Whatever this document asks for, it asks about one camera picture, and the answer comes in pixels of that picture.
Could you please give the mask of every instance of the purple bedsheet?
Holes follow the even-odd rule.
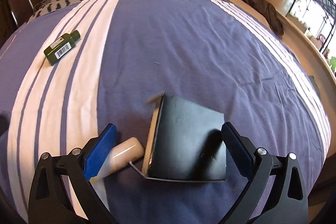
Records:
[[[81,40],[51,67],[43,50],[76,29]],[[43,152],[69,153],[109,122],[121,141],[135,136],[145,146],[153,111],[145,101],[163,90],[223,112],[256,147],[296,153],[308,193],[330,143],[322,104],[295,58],[229,2],[85,0],[10,37],[0,50],[0,76],[0,114],[10,121],[0,136],[0,186],[25,220]],[[146,181],[125,168],[94,187],[121,224],[210,224],[245,184],[228,156],[223,183]]]

